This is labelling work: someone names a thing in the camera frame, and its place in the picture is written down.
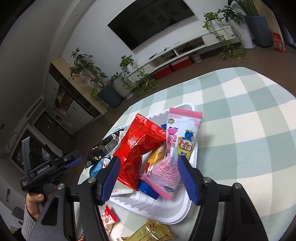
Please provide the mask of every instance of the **white wall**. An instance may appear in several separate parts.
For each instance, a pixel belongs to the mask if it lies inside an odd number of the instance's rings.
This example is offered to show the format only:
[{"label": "white wall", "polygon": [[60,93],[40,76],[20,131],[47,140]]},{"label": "white wall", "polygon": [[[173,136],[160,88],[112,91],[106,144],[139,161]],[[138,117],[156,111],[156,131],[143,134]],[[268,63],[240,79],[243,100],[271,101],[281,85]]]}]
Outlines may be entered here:
[{"label": "white wall", "polygon": [[[14,207],[24,209],[26,193],[20,187],[24,174],[9,160],[8,154],[0,153],[0,201],[11,211]],[[10,189],[9,202],[6,201],[7,188]]]},{"label": "white wall", "polygon": [[56,28],[72,0],[36,0],[0,46],[0,150],[42,95],[44,65]]},{"label": "white wall", "polygon": [[11,210],[8,209],[2,202],[0,202],[0,214],[9,229],[11,226],[17,229],[22,227],[18,222],[20,219],[12,216]]},{"label": "white wall", "polygon": [[133,1],[95,1],[74,30],[62,57],[72,65],[71,52],[79,47],[81,53],[92,54],[96,65],[110,77],[120,71],[121,56],[132,54],[140,64],[165,47],[202,31],[203,13],[215,12],[227,5],[227,0],[184,0],[195,16],[181,21],[177,26],[168,27],[131,51],[107,24]]}]

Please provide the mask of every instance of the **wooden cabinet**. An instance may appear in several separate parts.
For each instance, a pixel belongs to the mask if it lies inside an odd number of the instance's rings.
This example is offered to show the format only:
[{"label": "wooden cabinet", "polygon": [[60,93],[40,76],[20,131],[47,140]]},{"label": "wooden cabinet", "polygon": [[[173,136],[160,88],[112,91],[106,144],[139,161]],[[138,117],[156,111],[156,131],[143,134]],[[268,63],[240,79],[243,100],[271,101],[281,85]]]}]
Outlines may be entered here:
[{"label": "wooden cabinet", "polygon": [[95,117],[106,112],[103,106],[91,98],[92,87],[79,76],[71,78],[70,65],[62,57],[51,62],[49,72],[90,115]]},{"label": "wooden cabinet", "polygon": [[64,85],[60,85],[51,74],[48,74],[45,109],[63,129],[73,135],[93,117],[74,100],[71,96],[73,93],[69,93],[69,89],[65,89]]},{"label": "wooden cabinet", "polygon": [[49,74],[45,92],[45,106],[53,110],[59,83]]},{"label": "wooden cabinet", "polygon": [[93,119],[75,100],[72,101],[65,118],[70,121],[75,131]]}]

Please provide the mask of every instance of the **hanging vine plant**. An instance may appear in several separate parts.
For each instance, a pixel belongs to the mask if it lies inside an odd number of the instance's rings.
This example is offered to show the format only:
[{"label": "hanging vine plant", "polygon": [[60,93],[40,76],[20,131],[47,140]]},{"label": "hanging vine plant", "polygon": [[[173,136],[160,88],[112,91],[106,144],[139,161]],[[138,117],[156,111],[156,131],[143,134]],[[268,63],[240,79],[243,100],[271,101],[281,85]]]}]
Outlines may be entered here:
[{"label": "hanging vine plant", "polygon": [[[226,39],[223,35],[218,34],[211,22],[212,20],[215,20],[222,27],[226,26],[225,22],[223,21],[224,19],[226,22],[229,22],[229,20],[233,20],[238,25],[245,24],[244,16],[240,12],[234,11],[230,6],[224,6],[223,9],[219,9],[215,13],[204,13],[204,17],[205,24],[202,27],[206,28],[209,32],[216,35],[217,38],[220,40],[220,43],[223,46],[223,50],[221,53],[219,53],[219,55],[223,60],[227,60],[229,58],[236,58],[239,60],[246,56],[246,50],[244,49],[243,44],[241,44],[239,48],[235,48],[230,39]],[[231,38],[234,37],[234,35],[228,35],[227,37]]]},{"label": "hanging vine plant", "polygon": [[75,51],[72,52],[71,57],[74,58],[74,66],[70,67],[71,78],[74,80],[75,76],[86,76],[90,79],[90,83],[92,86],[92,91],[90,93],[91,99],[93,101],[98,102],[103,106],[105,109],[109,107],[109,105],[100,99],[97,94],[99,90],[105,87],[104,82],[101,78],[108,78],[105,73],[101,71],[98,66],[94,66],[94,63],[89,62],[88,58],[93,57],[92,55],[88,54],[80,54],[80,49],[77,48]]},{"label": "hanging vine plant", "polygon": [[[134,91],[137,94],[137,97],[145,95],[148,92],[152,92],[155,88],[157,88],[159,80],[149,78],[149,74],[144,73],[143,66],[138,67],[131,55],[122,56],[119,66],[121,67],[122,72],[113,75],[111,77],[111,82],[115,81],[117,78],[121,78],[124,86],[127,86]],[[128,68],[131,69],[132,73],[137,73],[137,76],[141,78],[136,80],[134,75],[131,75]]]}]

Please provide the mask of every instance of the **human hand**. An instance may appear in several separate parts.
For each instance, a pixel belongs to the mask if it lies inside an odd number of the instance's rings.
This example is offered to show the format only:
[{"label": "human hand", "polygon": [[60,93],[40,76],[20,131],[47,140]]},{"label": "human hand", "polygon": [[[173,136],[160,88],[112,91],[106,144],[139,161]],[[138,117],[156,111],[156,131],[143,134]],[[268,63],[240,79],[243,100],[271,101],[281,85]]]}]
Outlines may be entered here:
[{"label": "human hand", "polygon": [[43,194],[28,193],[26,198],[27,210],[31,218],[36,221],[39,218],[40,210],[37,202],[41,202],[44,199]]}]

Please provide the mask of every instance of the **red snack bag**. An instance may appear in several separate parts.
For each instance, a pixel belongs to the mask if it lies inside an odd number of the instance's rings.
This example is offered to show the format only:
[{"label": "red snack bag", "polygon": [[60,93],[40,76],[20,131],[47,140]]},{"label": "red snack bag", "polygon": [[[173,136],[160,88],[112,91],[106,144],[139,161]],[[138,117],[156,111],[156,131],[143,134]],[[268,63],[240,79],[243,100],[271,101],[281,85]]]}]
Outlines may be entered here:
[{"label": "red snack bag", "polygon": [[144,155],[166,140],[165,130],[152,121],[137,114],[120,147],[113,156],[118,156],[121,168],[118,180],[135,190],[138,189],[141,155]]},{"label": "red snack bag", "polygon": [[278,33],[273,33],[273,38],[274,38],[274,49],[285,52],[285,44],[281,38],[281,36]]}]

